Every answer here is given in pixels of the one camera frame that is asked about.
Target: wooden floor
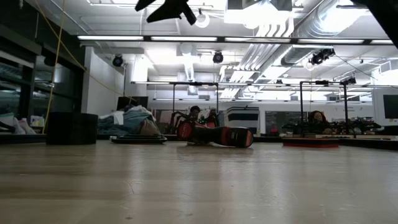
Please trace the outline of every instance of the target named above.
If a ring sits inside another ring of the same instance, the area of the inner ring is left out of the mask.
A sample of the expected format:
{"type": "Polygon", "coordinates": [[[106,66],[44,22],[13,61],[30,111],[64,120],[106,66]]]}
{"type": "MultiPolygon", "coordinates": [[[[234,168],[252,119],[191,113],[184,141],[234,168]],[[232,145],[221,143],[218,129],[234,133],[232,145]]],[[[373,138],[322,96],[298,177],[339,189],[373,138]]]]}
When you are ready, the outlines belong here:
{"type": "Polygon", "coordinates": [[[397,207],[392,151],[0,147],[1,224],[397,224],[397,207]]]}

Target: yellow cable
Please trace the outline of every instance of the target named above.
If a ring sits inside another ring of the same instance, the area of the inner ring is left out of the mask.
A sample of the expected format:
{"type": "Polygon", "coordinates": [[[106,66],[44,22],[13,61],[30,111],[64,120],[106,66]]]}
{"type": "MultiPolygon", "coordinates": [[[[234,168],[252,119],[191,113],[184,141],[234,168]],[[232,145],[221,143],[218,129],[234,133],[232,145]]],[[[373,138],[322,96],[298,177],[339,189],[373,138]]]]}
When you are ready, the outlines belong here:
{"type": "Polygon", "coordinates": [[[60,27],[60,35],[58,36],[58,46],[57,46],[57,53],[55,54],[55,65],[54,65],[54,70],[52,72],[52,81],[51,81],[51,91],[50,91],[50,99],[49,99],[49,105],[47,107],[47,115],[45,116],[45,121],[44,121],[44,127],[43,127],[43,132],[44,134],[45,127],[48,123],[49,120],[49,113],[50,113],[50,108],[51,108],[51,102],[52,102],[52,92],[54,90],[54,81],[55,81],[55,72],[57,71],[57,64],[58,64],[58,56],[60,53],[60,47],[61,47],[61,36],[62,36],[62,30],[63,30],[63,20],[64,20],[64,11],[65,11],[65,2],[67,0],[63,0],[62,2],[62,16],[61,16],[61,27],[60,27]]]}
{"type": "MultiPolygon", "coordinates": [[[[52,30],[53,34],[54,34],[54,35],[57,37],[57,39],[58,39],[58,47],[57,47],[57,55],[56,55],[56,59],[55,59],[55,65],[57,65],[58,56],[59,56],[59,50],[60,50],[60,45],[62,45],[63,48],[68,52],[69,56],[71,56],[71,58],[80,66],[80,68],[81,68],[85,73],[87,73],[94,81],[98,82],[100,85],[102,85],[103,87],[105,87],[105,88],[111,90],[112,92],[117,93],[117,94],[119,94],[119,95],[121,95],[121,96],[124,96],[124,94],[119,93],[119,92],[116,91],[116,77],[115,77],[115,79],[114,79],[114,89],[112,90],[111,88],[109,88],[108,86],[106,86],[105,84],[103,84],[103,83],[101,83],[99,80],[97,80],[94,76],[92,76],[92,75],[88,72],[88,70],[87,70],[87,69],[86,69],[86,68],[73,56],[73,54],[69,51],[69,49],[67,48],[67,46],[62,42],[62,40],[61,40],[61,35],[62,35],[62,29],[63,29],[63,19],[64,19],[64,14],[65,14],[65,13],[64,13],[64,12],[65,12],[65,10],[64,10],[64,8],[65,8],[65,0],[63,0],[63,6],[62,6],[62,23],[61,23],[61,28],[60,28],[60,35],[58,35],[58,34],[56,33],[56,31],[54,30],[54,28],[51,26],[51,23],[49,22],[49,20],[48,20],[47,17],[45,16],[44,11],[43,11],[42,8],[40,7],[40,5],[39,5],[39,3],[37,2],[37,0],[35,0],[35,3],[36,3],[37,8],[39,9],[41,15],[43,16],[44,20],[45,20],[46,23],[49,25],[49,27],[50,27],[50,29],[52,30]]],[[[50,101],[49,101],[49,105],[48,105],[48,107],[47,107],[47,115],[46,115],[45,124],[44,124],[44,127],[43,127],[43,133],[44,133],[44,131],[45,131],[45,126],[46,126],[46,124],[47,124],[47,120],[48,120],[47,118],[48,118],[48,116],[49,116],[50,106],[51,106],[51,102],[52,102],[52,93],[53,93],[54,78],[55,78],[55,69],[56,69],[56,66],[54,67],[54,72],[53,72],[52,87],[51,87],[51,92],[50,92],[50,101]]]]}
{"type": "MultiPolygon", "coordinates": [[[[39,3],[37,2],[37,0],[35,0],[36,6],[37,8],[39,8],[39,11],[41,13],[41,15],[43,16],[44,20],[47,22],[47,24],[49,25],[49,27],[51,28],[52,32],[54,33],[54,35],[58,38],[58,40],[60,40],[60,37],[58,36],[58,34],[56,33],[56,31],[54,30],[54,28],[51,26],[51,23],[49,22],[49,20],[47,19],[47,17],[45,16],[42,8],[39,6],[39,3]]],[[[68,52],[69,56],[71,56],[71,58],[79,65],[79,67],[81,69],[84,70],[85,73],[87,73],[91,78],[93,78],[93,80],[95,80],[96,82],[98,82],[100,85],[104,86],[105,88],[123,96],[122,93],[117,92],[116,90],[112,90],[111,88],[107,87],[105,84],[101,83],[100,81],[98,81],[94,76],[90,75],[90,73],[87,71],[87,69],[72,55],[72,53],[69,51],[69,49],[67,48],[67,46],[65,46],[65,44],[60,40],[62,47],[68,52]]]]}

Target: pile of clothes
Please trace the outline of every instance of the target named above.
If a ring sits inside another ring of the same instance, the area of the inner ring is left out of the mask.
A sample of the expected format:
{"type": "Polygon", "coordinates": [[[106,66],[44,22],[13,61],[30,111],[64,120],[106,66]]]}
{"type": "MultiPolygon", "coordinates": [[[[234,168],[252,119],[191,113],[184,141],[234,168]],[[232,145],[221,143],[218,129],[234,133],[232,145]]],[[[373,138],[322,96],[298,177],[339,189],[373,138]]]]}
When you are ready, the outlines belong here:
{"type": "Polygon", "coordinates": [[[98,134],[160,135],[161,133],[155,124],[152,113],[139,105],[100,116],[98,134]]]}
{"type": "Polygon", "coordinates": [[[0,134],[36,134],[28,125],[26,118],[20,121],[14,113],[0,114],[0,134]]]}

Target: monitor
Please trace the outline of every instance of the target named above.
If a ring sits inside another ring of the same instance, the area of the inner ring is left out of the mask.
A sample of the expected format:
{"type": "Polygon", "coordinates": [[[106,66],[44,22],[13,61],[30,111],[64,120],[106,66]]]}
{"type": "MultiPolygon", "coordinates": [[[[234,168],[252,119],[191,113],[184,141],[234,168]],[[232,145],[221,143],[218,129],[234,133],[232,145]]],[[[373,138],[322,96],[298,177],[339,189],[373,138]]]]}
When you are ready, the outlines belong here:
{"type": "Polygon", "coordinates": [[[383,99],[386,119],[398,118],[398,95],[383,95],[383,99]]]}

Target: black speaker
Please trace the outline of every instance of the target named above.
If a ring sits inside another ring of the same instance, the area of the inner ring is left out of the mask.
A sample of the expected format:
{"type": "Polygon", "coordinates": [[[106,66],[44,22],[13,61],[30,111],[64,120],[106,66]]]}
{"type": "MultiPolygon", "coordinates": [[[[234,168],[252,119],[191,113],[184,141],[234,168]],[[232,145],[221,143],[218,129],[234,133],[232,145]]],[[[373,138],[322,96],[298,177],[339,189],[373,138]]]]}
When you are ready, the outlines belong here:
{"type": "Polygon", "coordinates": [[[97,141],[98,115],[51,112],[48,119],[47,144],[83,145],[97,141]]]}
{"type": "Polygon", "coordinates": [[[123,64],[123,55],[115,55],[112,64],[115,67],[121,67],[123,64]]]}
{"type": "Polygon", "coordinates": [[[224,60],[224,56],[221,52],[215,52],[213,57],[214,63],[221,63],[224,60]]]}

